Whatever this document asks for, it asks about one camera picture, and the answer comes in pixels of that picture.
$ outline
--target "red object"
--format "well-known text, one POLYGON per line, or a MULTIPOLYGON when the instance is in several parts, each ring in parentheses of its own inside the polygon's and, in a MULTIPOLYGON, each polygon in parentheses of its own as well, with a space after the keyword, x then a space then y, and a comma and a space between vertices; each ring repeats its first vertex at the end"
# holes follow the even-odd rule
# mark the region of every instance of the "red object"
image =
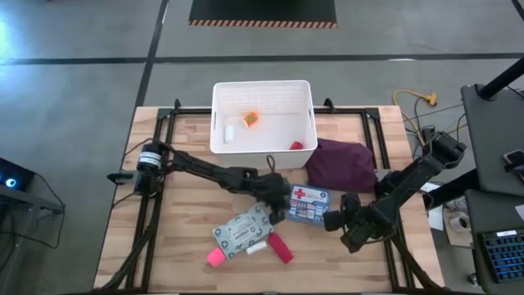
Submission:
POLYGON ((302 197, 305 197, 305 193, 302 192, 302 188, 297 189, 293 194, 296 195, 296 198, 299 200, 302 199, 302 197))
POLYGON ((293 142, 293 144, 291 145, 289 149, 296 150, 296 149, 302 149, 302 148, 304 148, 304 144, 299 143, 299 142, 293 142))
POLYGON ((277 253, 278 257, 280 257, 280 260, 284 263, 288 263, 289 261, 293 260, 293 254, 291 251, 289 251, 289 248, 287 245, 282 241, 280 236, 276 233, 269 234, 268 242, 271 247, 273 247, 273 250, 275 253, 277 253))

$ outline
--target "white plastic basket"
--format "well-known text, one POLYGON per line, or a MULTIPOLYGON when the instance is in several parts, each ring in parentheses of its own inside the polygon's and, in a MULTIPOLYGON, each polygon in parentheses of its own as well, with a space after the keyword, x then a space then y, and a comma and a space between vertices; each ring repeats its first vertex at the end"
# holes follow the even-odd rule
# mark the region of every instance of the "white plastic basket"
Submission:
POLYGON ((268 169, 267 155, 277 169, 301 168, 317 148, 317 130, 309 83, 257 81, 217 83, 213 88, 210 150, 222 166, 268 169), (259 119, 247 128, 244 116, 259 119), (224 141, 224 128, 232 125, 234 140, 224 141), (289 150, 293 142, 304 145, 289 150))

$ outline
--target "light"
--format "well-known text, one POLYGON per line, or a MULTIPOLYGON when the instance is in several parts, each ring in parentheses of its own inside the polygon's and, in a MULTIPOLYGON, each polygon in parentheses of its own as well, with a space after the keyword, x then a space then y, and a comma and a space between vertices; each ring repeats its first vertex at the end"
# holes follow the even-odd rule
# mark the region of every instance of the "light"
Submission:
POLYGON ((6 180, 6 186, 8 188, 13 188, 16 185, 16 180, 14 179, 8 179, 6 180))

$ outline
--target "red cross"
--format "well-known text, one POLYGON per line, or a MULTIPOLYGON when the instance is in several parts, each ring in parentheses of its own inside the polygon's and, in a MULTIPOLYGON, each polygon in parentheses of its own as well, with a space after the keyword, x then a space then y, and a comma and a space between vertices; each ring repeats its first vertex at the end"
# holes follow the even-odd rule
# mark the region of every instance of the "red cross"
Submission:
POLYGON ((302 188, 299 188, 296 192, 293 193, 294 195, 296 195, 296 198, 297 199, 301 199, 302 197, 305 197, 305 193, 302 192, 302 188))

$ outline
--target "pink object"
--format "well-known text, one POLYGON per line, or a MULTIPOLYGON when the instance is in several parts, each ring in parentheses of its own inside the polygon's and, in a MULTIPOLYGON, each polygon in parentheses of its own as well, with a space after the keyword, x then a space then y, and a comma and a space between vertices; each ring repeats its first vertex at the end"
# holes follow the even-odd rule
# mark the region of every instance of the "pink object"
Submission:
POLYGON ((277 253, 278 257, 280 257, 280 260, 284 263, 288 263, 293 259, 293 253, 289 251, 289 248, 287 245, 282 241, 280 236, 276 233, 269 234, 268 242, 271 247, 273 247, 273 250, 275 253, 277 253))
POLYGON ((220 248, 216 248, 207 254, 207 261, 211 264, 211 266, 217 267, 222 264, 222 262, 226 261, 226 256, 222 250, 220 250, 220 248))
POLYGON ((290 150, 296 150, 296 149, 302 149, 304 148, 304 144, 299 142, 293 142, 293 144, 289 147, 290 150))

